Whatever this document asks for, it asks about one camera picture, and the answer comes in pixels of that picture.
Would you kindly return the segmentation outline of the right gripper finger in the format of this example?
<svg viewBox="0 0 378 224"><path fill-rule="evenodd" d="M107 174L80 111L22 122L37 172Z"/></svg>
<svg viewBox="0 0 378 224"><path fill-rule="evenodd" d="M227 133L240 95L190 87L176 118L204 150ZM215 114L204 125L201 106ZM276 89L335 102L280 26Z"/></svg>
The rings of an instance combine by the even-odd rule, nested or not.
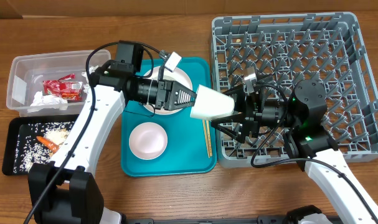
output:
<svg viewBox="0 0 378 224"><path fill-rule="evenodd" d="M245 91L244 91L244 85L239 84L237 86L234 86L224 92L222 94L227 95L234 99L234 101L244 101L245 100Z"/></svg>
<svg viewBox="0 0 378 224"><path fill-rule="evenodd" d="M243 135L241 128L239 126L237 128L229 129L223 126L221 122L217 122L216 120L211 121L210 124L214 129L224 133L233 140L236 140L239 143L245 142L246 137Z"/></svg>

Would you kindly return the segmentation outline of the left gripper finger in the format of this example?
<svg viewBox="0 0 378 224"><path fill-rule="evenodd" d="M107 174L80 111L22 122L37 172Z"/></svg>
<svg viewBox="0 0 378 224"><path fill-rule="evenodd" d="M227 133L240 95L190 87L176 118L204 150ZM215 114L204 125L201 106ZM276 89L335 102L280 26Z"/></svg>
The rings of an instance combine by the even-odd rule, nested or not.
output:
<svg viewBox="0 0 378 224"><path fill-rule="evenodd" d="M174 110L180 110L180 109L184 109L184 108L188 108L188 107L192 107L194 106L194 101L191 101L191 102L186 102L186 103L173 103L169 109L171 111L174 111Z"/></svg>
<svg viewBox="0 0 378 224"><path fill-rule="evenodd" d="M183 84L172 82L172 101L174 103L193 103L196 100L196 93Z"/></svg>

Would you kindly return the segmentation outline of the white cup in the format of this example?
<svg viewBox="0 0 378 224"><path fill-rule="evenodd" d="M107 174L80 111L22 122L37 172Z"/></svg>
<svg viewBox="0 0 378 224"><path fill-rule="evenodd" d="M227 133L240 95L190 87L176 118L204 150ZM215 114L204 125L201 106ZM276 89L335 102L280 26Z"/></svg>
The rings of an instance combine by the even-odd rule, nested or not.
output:
<svg viewBox="0 0 378 224"><path fill-rule="evenodd" d="M191 108L191 118L210 121L230 116L234 112L235 101L230 96L204 85L199 85L196 95L194 106Z"/></svg>

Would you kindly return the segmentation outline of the small white bowl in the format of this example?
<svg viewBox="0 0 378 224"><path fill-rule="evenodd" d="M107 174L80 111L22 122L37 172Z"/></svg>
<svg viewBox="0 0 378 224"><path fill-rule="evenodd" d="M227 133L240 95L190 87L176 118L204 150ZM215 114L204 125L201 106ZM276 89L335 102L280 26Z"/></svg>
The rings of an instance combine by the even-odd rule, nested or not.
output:
<svg viewBox="0 0 378 224"><path fill-rule="evenodd" d="M168 135L157 123L137 125L129 137L130 151L139 159L152 160L159 157L168 145Z"/></svg>

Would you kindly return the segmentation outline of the white paper napkin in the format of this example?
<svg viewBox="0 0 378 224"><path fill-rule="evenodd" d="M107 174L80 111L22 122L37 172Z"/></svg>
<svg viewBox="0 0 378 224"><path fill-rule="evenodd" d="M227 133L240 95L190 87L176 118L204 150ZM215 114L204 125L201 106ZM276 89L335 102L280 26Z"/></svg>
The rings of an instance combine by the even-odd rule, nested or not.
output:
<svg viewBox="0 0 378 224"><path fill-rule="evenodd" d="M94 72L97 68L98 68L98 65L95 66L95 67L90 67L90 68L89 68L89 72L92 73L92 72ZM89 85L89 80L88 80L87 72L82 72L81 75L82 75L82 77L85 78L85 83L83 84L83 92L84 92L84 93L88 93L88 91L89 91L89 89L90 89L90 85Z"/></svg>

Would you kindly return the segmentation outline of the red snack wrapper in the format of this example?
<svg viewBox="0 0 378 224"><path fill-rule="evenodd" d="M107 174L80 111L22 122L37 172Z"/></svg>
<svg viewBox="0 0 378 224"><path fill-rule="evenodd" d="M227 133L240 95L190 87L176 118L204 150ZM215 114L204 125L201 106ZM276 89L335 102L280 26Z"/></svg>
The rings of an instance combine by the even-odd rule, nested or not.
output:
<svg viewBox="0 0 378 224"><path fill-rule="evenodd" d="M67 101L82 101L83 82L76 80L74 73L58 80L45 80L42 84L47 95L55 95Z"/></svg>

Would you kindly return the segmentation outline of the orange carrot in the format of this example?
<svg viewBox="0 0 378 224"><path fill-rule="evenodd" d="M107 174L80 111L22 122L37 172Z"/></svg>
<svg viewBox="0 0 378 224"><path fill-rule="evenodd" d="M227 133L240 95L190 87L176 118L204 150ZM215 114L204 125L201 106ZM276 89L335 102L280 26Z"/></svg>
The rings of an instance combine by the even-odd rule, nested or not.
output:
<svg viewBox="0 0 378 224"><path fill-rule="evenodd" d="M59 150L59 146L42 136L37 136L36 139L47 147L51 152L56 153Z"/></svg>

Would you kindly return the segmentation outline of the white tissue paper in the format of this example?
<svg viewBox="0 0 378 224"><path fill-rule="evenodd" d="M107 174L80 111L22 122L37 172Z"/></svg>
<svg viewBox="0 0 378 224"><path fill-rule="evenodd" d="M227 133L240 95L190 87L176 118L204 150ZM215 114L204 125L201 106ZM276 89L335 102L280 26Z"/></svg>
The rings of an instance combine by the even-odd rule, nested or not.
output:
<svg viewBox="0 0 378 224"><path fill-rule="evenodd" d="M43 95L41 91L37 91L34 95L34 100L30 105L30 109L27 111L29 113L40 111L42 108L35 108L35 106L46 106L46 105L53 105L54 109L59 110L66 110L68 106L64 106L67 104L67 100L56 96L56 95Z"/></svg>

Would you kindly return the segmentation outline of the white rice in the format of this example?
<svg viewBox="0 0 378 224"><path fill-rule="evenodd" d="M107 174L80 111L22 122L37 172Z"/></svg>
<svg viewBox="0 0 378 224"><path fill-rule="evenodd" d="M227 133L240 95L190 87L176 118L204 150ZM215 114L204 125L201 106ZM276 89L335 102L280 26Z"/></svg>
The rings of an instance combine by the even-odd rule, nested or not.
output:
<svg viewBox="0 0 378 224"><path fill-rule="evenodd" d="M57 129L71 131L74 121L23 124L17 135L16 150L12 174L24 175L29 172L34 163L46 164L55 154L39 142L36 137L47 135Z"/></svg>

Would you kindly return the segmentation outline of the peanuts pile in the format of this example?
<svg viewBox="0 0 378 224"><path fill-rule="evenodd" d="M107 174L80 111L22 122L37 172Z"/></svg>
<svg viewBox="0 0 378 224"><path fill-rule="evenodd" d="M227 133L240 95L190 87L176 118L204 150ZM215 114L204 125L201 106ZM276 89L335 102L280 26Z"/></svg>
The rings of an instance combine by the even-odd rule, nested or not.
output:
<svg viewBox="0 0 378 224"><path fill-rule="evenodd" d="M55 143L56 145L60 146L62 145L66 139L69 136L70 131L67 131L66 129L57 129L51 131L48 135L47 138Z"/></svg>

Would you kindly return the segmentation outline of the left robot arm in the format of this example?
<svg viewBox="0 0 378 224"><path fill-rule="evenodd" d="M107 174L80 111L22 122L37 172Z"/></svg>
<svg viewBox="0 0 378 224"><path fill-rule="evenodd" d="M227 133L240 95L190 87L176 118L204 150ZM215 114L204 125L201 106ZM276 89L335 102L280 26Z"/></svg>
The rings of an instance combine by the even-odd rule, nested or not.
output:
<svg viewBox="0 0 378 224"><path fill-rule="evenodd" d="M194 105L196 94L177 81L165 80L182 60L175 52L158 50L163 64L158 77L138 76L143 54L154 47L142 42L115 42L117 58L88 71L90 90L67 140L48 164L35 163L28 175L32 209L26 223L126 223L124 214L110 210L95 181L97 163L117 117L129 101L156 109L176 110Z"/></svg>

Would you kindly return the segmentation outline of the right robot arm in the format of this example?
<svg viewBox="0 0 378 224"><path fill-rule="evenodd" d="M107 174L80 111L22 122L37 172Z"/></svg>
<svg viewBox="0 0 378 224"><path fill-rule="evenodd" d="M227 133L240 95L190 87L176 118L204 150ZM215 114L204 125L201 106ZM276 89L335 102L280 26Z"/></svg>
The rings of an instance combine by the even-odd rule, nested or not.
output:
<svg viewBox="0 0 378 224"><path fill-rule="evenodd" d="M350 170L337 142L321 123L327 111L322 84L311 80L297 83L286 96L277 85L253 85L250 93L243 85L224 92L234 100L233 111L211 121L213 128L243 143L259 136L262 127L272 136L283 133L286 159L250 165L261 169L295 162L331 202L343 223L378 223L378 205Z"/></svg>

